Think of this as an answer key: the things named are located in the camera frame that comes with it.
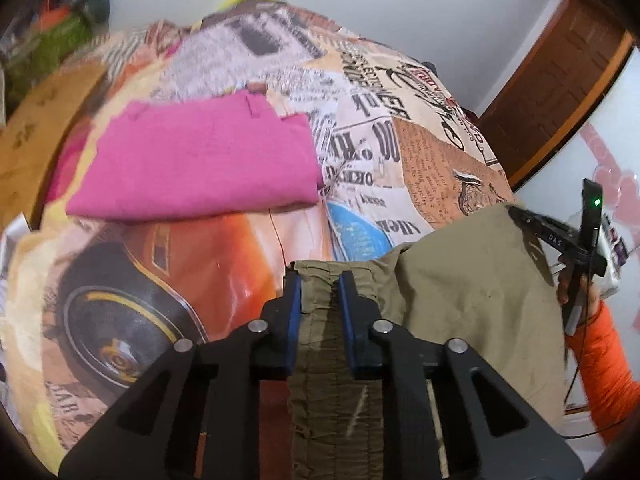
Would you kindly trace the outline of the orange sleeve right forearm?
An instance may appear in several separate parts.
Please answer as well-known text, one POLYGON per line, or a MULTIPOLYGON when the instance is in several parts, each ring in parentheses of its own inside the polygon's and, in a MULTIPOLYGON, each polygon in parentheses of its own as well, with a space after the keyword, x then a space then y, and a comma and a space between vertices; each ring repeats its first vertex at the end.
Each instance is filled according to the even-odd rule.
POLYGON ((600 300, 586 327, 578 327, 565 342, 580 358, 579 374, 594 426, 610 444, 622 430, 622 421, 639 406, 639 383, 631 374, 606 303, 600 300))

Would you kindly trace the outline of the right hand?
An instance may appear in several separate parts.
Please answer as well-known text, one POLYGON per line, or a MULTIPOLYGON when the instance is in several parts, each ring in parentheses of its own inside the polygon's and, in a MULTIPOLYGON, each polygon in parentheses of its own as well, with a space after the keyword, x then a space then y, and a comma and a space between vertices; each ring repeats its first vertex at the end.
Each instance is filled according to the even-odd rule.
POLYGON ((580 322, 590 323, 600 311, 600 289, 585 275, 580 278, 579 290, 574 294, 570 280, 573 275, 573 265, 564 258, 559 256, 558 263, 562 263, 563 269, 558 275, 558 286, 556 286, 556 298, 558 298, 561 307, 564 307, 570 298, 575 297, 575 304, 582 305, 582 316, 580 322))

